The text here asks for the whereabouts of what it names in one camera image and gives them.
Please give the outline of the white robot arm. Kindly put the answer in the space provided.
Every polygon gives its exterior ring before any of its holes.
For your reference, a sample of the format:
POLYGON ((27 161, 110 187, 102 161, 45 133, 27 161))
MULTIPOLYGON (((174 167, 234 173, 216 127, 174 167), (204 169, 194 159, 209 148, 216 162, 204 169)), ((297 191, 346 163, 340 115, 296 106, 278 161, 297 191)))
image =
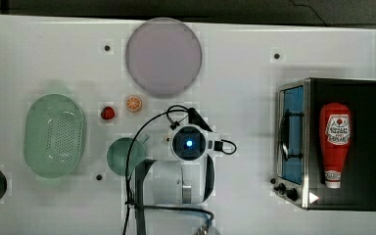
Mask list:
POLYGON ((145 160, 133 171, 136 234, 147 235, 146 210, 193 211, 212 193, 212 155, 221 149, 221 135, 196 124, 170 132, 172 161, 145 160))

